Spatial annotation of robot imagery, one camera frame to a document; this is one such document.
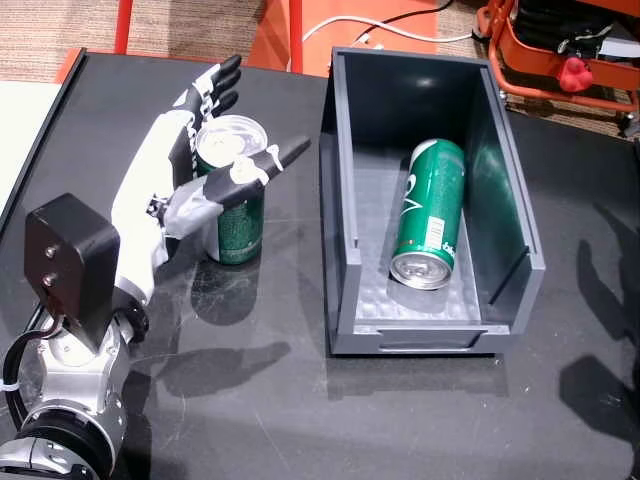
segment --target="bin handle slot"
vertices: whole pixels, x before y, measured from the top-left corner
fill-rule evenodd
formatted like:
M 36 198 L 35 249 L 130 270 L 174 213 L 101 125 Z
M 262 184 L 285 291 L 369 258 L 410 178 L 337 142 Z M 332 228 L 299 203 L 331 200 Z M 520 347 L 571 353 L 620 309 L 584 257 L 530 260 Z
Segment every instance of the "bin handle slot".
M 434 340 L 424 340 L 424 341 L 391 341 L 381 343 L 378 347 L 378 350 L 383 353 L 420 353 L 420 352 L 432 352 L 437 350 L 442 353 L 460 353 L 465 350 L 470 350 L 473 348 L 475 343 L 480 338 L 480 335 L 486 333 L 486 331 L 473 331 L 468 332 L 472 333 L 473 336 L 469 339 L 462 338 L 460 340 L 444 340 L 444 339 L 434 339 Z

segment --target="black cable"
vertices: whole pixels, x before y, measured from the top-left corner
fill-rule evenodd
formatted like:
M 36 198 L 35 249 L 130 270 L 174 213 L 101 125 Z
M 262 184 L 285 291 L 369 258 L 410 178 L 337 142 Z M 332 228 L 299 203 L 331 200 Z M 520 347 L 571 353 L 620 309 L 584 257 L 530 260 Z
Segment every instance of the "black cable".
M 38 325 L 38 321 L 40 321 L 40 317 L 42 316 L 42 312 L 44 312 L 44 305 L 42 303 L 38 303 L 36 308 L 33 310 L 29 321 L 24 326 L 22 333 L 28 332 L 29 330 L 33 330 Z
M 397 20 L 402 20 L 403 18 L 409 18 L 409 17 L 413 17 L 416 15 L 426 15 L 427 13 L 438 13 L 441 12 L 442 10 L 445 10 L 447 8 L 449 8 L 451 6 L 451 4 L 453 3 L 453 0 L 449 0 L 448 2 L 446 2 L 444 5 L 441 5 L 437 8 L 431 8 L 429 10 L 416 10 L 414 12 L 407 12 L 407 13 L 402 13 L 400 15 L 397 15 L 395 17 L 391 17 L 391 18 L 387 18 L 386 20 L 382 20 L 380 23 L 393 23 Z M 372 30 L 375 30 L 376 28 L 380 28 L 377 25 L 371 25 L 370 27 L 367 27 L 367 29 L 365 29 L 360 35 L 358 35 L 356 37 L 356 39 L 353 41 L 353 43 L 357 42 L 358 39 L 360 37 L 362 37 L 362 35 L 365 35 L 367 33 L 369 33 Z
M 44 307 L 42 305 L 36 306 L 27 326 L 36 325 L 42 312 L 44 311 Z M 2 380 L 5 385 L 13 385 L 18 382 L 18 374 L 20 371 L 20 362 L 22 360 L 22 355 L 24 354 L 25 347 L 27 343 L 31 340 L 39 340 L 42 338 L 46 338 L 52 334 L 54 334 L 60 326 L 60 320 L 54 319 L 51 326 L 46 330 L 34 330 L 29 329 L 26 330 L 22 335 L 16 338 L 7 354 L 4 357 L 4 363 L 2 366 Z M 22 424 L 27 416 L 27 409 L 24 406 L 24 402 L 22 400 L 22 395 L 20 394 L 20 389 L 14 391 L 6 391 L 5 398 L 7 400 L 7 406 L 9 408 L 9 413 L 11 414 L 11 419 L 13 420 L 13 424 L 16 429 L 19 430 L 22 427 Z

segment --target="can label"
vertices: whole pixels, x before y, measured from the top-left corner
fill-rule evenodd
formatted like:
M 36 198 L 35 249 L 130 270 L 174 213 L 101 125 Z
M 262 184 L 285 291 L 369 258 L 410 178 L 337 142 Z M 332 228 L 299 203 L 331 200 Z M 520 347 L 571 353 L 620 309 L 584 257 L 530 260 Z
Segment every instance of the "can label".
M 453 270 L 463 192 L 462 150 L 441 139 L 420 144 L 411 158 L 394 258 L 408 253 L 425 254 L 427 264 L 437 258 L 447 264 L 449 272 Z M 432 271 L 439 276 L 446 272 L 442 268 Z
M 206 175 L 213 168 L 199 159 L 196 174 Z M 205 239 L 209 256 L 224 265 L 251 260 L 262 246 L 264 194 L 227 210 L 212 223 Z

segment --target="barcode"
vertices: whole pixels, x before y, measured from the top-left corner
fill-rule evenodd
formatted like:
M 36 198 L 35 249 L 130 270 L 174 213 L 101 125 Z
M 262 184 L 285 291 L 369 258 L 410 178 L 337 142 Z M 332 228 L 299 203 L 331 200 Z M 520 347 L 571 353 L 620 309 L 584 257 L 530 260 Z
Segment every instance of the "barcode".
M 444 220 L 438 217 L 429 217 L 427 221 L 427 248 L 442 248 L 442 235 L 444 234 Z

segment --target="aluminum can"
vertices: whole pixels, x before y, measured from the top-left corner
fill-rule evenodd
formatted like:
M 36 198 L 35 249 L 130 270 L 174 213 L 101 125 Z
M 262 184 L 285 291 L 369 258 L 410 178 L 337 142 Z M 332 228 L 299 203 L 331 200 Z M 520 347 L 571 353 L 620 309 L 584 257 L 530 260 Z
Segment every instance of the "aluminum can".
M 448 140 L 418 145 L 409 165 L 391 275 L 420 290 L 445 286 L 455 263 L 464 154 Z
M 196 136 L 197 176 L 225 167 L 238 155 L 267 148 L 264 128 L 247 117 L 223 115 L 205 122 Z M 220 215 L 204 236 L 204 248 L 214 260 L 237 265 L 254 258 L 262 246 L 264 194 Z

